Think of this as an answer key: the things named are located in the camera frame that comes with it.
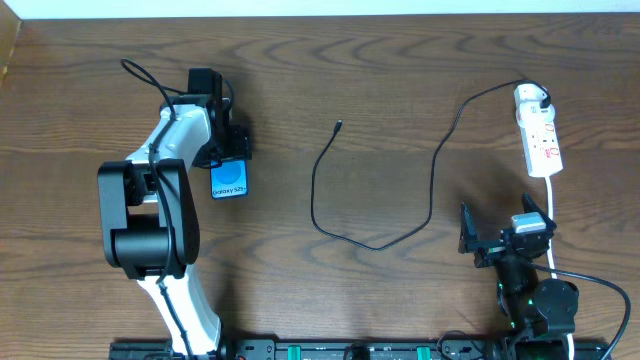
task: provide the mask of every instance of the wood grain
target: wood grain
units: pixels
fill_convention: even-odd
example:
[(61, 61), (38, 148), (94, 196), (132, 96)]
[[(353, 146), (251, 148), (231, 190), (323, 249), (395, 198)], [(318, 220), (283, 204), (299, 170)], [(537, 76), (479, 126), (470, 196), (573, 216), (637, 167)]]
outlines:
[[(130, 57), (185, 87), (214, 67), (251, 127), (246, 198), (214, 202), (190, 174), (198, 266), (226, 326), (282, 338), (436, 338), (508, 328), (491, 270), (459, 255), (458, 207), (486, 236), (528, 191), (508, 90), (469, 105), (441, 153), (434, 217), (370, 253), (317, 233), (318, 221), (371, 244), (420, 223), (427, 168), (458, 106), (521, 76), (558, 109), (565, 170), (554, 176), (558, 266), (604, 277), (640, 300), (640, 16), (406, 16), (26, 22), (0, 90), (0, 358), (104, 358), (118, 338), (166, 338), (157, 310), (104, 260), (96, 171), (157, 122), (159, 94), (120, 69)], [(579, 282), (577, 337), (610, 340), (614, 292)], [(616, 350), (636, 358), (632, 317)]]

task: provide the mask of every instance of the wooden table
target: wooden table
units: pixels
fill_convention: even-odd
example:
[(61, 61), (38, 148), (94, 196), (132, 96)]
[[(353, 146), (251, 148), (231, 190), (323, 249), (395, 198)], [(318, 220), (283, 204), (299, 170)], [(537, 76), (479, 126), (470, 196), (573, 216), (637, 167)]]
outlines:
[[(428, 166), (467, 97), (523, 76), (549, 88), (565, 170), (553, 177), (559, 268), (640, 300), (640, 16), (403, 16), (28, 21), (0, 90), (0, 357), (105, 358), (114, 339), (166, 338), (162, 319), (102, 250), (96, 171), (158, 122), (168, 86), (213, 67), (250, 126), (250, 194), (214, 201), (190, 173), (198, 267), (227, 328), (281, 338), (437, 338), (509, 328), (495, 274), (457, 253), (459, 206), (485, 238), (521, 212), (527, 176), (513, 95), (469, 105), (441, 152), (431, 224), (382, 253), (316, 232), (313, 162), (328, 229), (380, 245), (426, 217)], [(615, 292), (576, 281), (578, 338), (610, 340)], [(631, 324), (616, 358), (637, 358)]]

